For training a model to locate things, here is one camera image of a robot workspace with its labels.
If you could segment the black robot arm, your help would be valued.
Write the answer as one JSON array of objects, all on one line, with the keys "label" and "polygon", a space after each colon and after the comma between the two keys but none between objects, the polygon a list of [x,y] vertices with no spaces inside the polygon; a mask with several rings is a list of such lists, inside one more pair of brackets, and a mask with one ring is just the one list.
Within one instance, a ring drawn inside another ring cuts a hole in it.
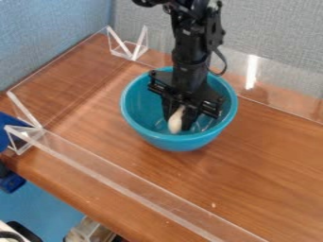
[{"label": "black robot arm", "polygon": [[188,130],[204,114],[219,117],[222,95],[208,84],[211,57],[221,56],[226,31],[221,0],[131,0],[144,8],[160,5],[172,19],[174,69],[150,71],[150,91],[162,97],[164,119],[172,133]]}]

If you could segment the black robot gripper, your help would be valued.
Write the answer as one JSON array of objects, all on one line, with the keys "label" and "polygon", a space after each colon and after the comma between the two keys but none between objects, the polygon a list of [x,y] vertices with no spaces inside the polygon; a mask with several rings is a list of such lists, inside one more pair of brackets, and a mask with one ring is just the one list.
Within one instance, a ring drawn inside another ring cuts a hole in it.
[{"label": "black robot gripper", "polygon": [[170,120],[180,105],[187,107],[182,115],[182,129],[190,130],[202,114],[212,118],[219,117],[225,96],[211,87],[207,80],[202,81],[194,91],[186,91],[172,80],[172,71],[151,70],[148,90],[162,97],[166,120]]}]

